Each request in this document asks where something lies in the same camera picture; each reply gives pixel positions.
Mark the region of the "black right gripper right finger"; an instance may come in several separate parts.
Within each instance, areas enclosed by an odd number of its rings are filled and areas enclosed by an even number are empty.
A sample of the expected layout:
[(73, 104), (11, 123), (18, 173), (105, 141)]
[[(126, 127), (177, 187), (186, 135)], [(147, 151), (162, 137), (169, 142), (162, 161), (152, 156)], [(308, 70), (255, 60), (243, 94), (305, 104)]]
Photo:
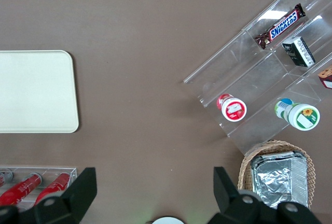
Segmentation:
[(213, 192), (219, 207), (208, 223), (276, 223), (276, 211), (249, 194), (240, 194), (224, 167), (215, 167)]

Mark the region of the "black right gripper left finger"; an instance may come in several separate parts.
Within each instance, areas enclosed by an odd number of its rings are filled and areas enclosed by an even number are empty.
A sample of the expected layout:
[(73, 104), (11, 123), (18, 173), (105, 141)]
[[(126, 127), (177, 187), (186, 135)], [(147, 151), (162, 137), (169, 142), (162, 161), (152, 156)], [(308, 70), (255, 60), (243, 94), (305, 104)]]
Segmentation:
[(87, 167), (66, 190), (46, 195), (33, 207), (35, 222), (80, 223), (96, 195), (96, 170)]

